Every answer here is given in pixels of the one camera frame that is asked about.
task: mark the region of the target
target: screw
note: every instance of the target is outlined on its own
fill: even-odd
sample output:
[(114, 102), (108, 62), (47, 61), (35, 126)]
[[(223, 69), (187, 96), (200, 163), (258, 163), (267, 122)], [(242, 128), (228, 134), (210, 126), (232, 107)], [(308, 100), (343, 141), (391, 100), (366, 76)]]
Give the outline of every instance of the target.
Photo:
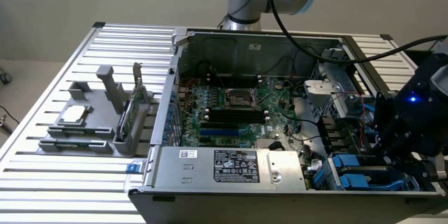
[(386, 162), (387, 164), (391, 164), (391, 163), (392, 163), (392, 160), (391, 160), (391, 158), (390, 158), (388, 156), (384, 156), (383, 159), (384, 159), (384, 162)]

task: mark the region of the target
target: gray floor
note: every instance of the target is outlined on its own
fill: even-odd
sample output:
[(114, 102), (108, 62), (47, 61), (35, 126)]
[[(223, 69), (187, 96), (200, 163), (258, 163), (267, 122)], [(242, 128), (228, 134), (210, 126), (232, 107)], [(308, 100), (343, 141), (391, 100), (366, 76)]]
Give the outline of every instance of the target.
[[(0, 105), (19, 121), (27, 115), (63, 65), (64, 62), (0, 59), (0, 66), (12, 75), (12, 83), (0, 84)], [(7, 119), (7, 123), (14, 128), (18, 126), (12, 119)], [(0, 134), (0, 146), (7, 139), (8, 137)]]

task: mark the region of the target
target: black cable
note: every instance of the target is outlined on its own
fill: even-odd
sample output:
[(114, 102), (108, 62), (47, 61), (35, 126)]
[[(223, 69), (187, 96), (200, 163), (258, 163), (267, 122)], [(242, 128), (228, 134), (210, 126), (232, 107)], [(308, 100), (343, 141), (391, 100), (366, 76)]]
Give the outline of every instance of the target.
[(11, 113), (10, 113), (10, 111), (7, 110), (7, 108), (3, 107), (3, 106), (0, 106), (0, 108), (6, 110), (8, 116), (15, 120), (15, 122), (16, 122), (18, 124), (20, 124), (20, 122), (18, 121), (18, 119), (11, 115)]
[(294, 140), (298, 140), (298, 141), (300, 141), (300, 140), (296, 139), (296, 137), (295, 137), (295, 131), (296, 131), (296, 129), (298, 129), (299, 127), (300, 127), (300, 130), (299, 130), (299, 132), (300, 132), (300, 131), (302, 131), (302, 124), (298, 123), (296, 127), (292, 128), (292, 131), (291, 131), (291, 134), (290, 134), (290, 138), (292, 137), (292, 139), (294, 139)]
[(314, 137), (310, 137), (310, 138), (307, 138), (307, 139), (296, 139), (296, 140), (298, 140), (298, 141), (308, 141), (308, 140), (315, 139), (315, 138), (318, 138), (318, 137), (320, 137), (320, 136), (314, 136)]
[(432, 48), (436, 46), (436, 44), (438, 44), (439, 42), (440, 42), (439, 40), (436, 40), (436, 41), (434, 42), (434, 44), (432, 44), (432, 46), (430, 47), (428, 51), (432, 50)]
[(284, 146), (283, 146), (283, 144), (282, 144), (280, 141), (272, 142), (272, 144), (270, 144), (270, 146), (268, 146), (268, 149), (271, 151), (275, 151), (276, 149), (282, 149), (283, 151), (286, 150), (286, 148), (284, 148)]
[(280, 101), (282, 101), (282, 98), (283, 98), (283, 96), (286, 95), (287, 91), (288, 91), (288, 89), (282, 93), (280, 98), (279, 98), (279, 102), (278, 102), (278, 107), (279, 107), (279, 110), (280, 110), (282, 115), (283, 115), (287, 119), (291, 119), (291, 120), (294, 120), (294, 121), (299, 121), (299, 122), (310, 122), (310, 123), (312, 123), (315, 126), (318, 126), (318, 123), (315, 123), (314, 121), (307, 120), (307, 119), (296, 119), (296, 118), (292, 118), (292, 117), (290, 117), (288, 115), (286, 115), (286, 113), (283, 112), (283, 109), (282, 109), (282, 107), (280, 107)]
[(448, 35), (440, 35), (440, 36), (432, 36), (432, 37), (427, 37), (427, 38), (423, 38), (423, 39), (419, 39), (419, 40), (415, 40), (414, 42), (403, 45), (402, 47), (398, 47), (396, 49), (392, 49), (391, 51), (388, 52), (384, 52), (379, 55), (375, 55), (372, 57), (368, 57), (366, 59), (356, 59), (356, 60), (335, 60), (335, 59), (327, 59), (322, 56), (319, 56), (318, 54), (310, 52), (294, 39), (291, 33), (288, 32), (282, 20), (280, 20), (280, 17), (279, 17), (279, 12), (278, 12), (278, 9), (275, 7), (275, 4), (274, 4), (274, 0), (270, 0), (270, 5), (271, 5), (271, 9), (272, 9), (272, 13), (274, 13), (274, 17), (275, 17), (275, 20), (279, 24), (279, 27), (282, 29), (282, 32), (284, 33), (284, 35), (287, 36), (288, 40), (291, 41), (291, 43), (299, 48), (299, 50), (302, 50), (308, 56), (311, 56), (312, 58), (315, 58), (316, 60), (320, 60), (323, 62), (328, 62), (328, 63), (336, 63), (336, 64), (354, 64), (354, 63), (364, 63), (364, 62), (368, 62), (368, 61), (372, 61), (372, 60), (379, 60), (387, 56), (391, 56), (394, 54), (396, 54), (398, 52), (402, 52), (407, 49), (410, 49), (411, 47), (416, 46), (416, 45), (420, 45), (423, 43), (427, 43), (430, 41), (435, 41), (435, 40), (442, 40), (444, 38), (447, 38)]
[(198, 63), (196, 63), (196, 67), (195, 67), (195, 73), (194, 73), (194, 77), (199, 77), (198, 76), (198, 72), (199, 72), (199, 67), (202, 66), (202, 64), (208, 64), (208, 66), (211, 67), (212, 66), (212, 63), (208, 59), (204, 59), (204, 60), (200, 60)]
[(270, 72), (279, 66), (280, 62), (282, 62), (286, 58), (290, 58), (290, 60), (291, 60), (291, 62), (292, 62), (292, 65), (295, 65), (291, 56), (284, 55), (284, 56), (280, 58), (280, 60), (278, 61), (278, 63), (276, 63), (276, 64), (275, 64), (275, 65), (274, 65), (266, 72), (263, 72), (262, 75), (264, 76), (267, 73), (270, 73)]
[(224, 16), (224, 18), (223, 18), (223, 20), (222, 20), (222, 22), (218, 24), (218, 28), (219, 28), (219, 26), (223, 24), (223, 22), (232, 16), (232, 15), (235, 15), (236, 13), (239, 13), (244, 8), (246, 8), (246, 6), (250, 4), (250, 2), (251, 2), (252, 0), (247, 0), (247, 2), (244, 3), (244, 5), (242, 5), (242, 7), (239, 8), (239, 9), (236, 9), (236, 11), (234, 11), (232, 13), (228, 13), (226, 16)]
[(322, 159), (322, 161), (326, 161), (326, 160), (327, 160), (327, 158), (326, 158), (324, 156), (322, 156), (319, 152), (314, 152), (314, 151), (311, 151), (311, 158), (314, 158), (314, 155), (316, 155), (318, 158)]
[[(315, 51), (315, 53), (318, 53), (316, 49), (312, 46), (303, 46), (303, 48), (310, 48), (311, 50)], [(296, 56), (298, 56), (299, 52), (300, 52), (300, 50), (298, 50), (296, 53), (294, 54), (291, 74), (296, 74)]]

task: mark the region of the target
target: cpu socket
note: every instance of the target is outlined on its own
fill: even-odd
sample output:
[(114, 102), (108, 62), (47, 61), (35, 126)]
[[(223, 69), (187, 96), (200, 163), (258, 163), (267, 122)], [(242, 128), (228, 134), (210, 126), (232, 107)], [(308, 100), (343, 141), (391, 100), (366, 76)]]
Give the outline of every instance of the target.
[(231, 109), (252, 109), (256, 106), (254, 89), (226, 89), (226, 105)]

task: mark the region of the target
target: white sticker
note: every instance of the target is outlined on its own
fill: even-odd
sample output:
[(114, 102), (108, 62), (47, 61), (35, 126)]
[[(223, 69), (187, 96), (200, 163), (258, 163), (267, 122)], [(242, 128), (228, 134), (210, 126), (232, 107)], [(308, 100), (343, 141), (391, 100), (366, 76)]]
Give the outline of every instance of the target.
[(262, 44), (250, 44), (250, 50), (262, 50)]
[(311, 160), (311, 170), (319, 170), (323, 166), (323, 161), (319, 159)]
[(182, 150), (179, 152), (180, 158), (198, 158), (198, 150)]

